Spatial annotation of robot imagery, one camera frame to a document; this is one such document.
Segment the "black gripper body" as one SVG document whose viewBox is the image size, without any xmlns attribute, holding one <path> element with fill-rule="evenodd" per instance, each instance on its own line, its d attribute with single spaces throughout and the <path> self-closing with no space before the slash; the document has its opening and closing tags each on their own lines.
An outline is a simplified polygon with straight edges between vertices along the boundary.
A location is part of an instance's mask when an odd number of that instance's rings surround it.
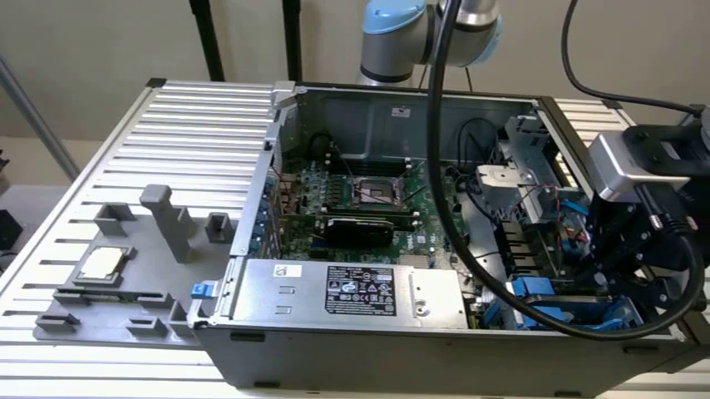
<svg viewBox="0 0 710 399">
<path fill-rule="evenodd" d="M 687 195 L 709 195 L 709 139 L 701 124 L 638 125 L 622 133 L 637 165 L 651 175 L 683 178 Z"/>
</svg>

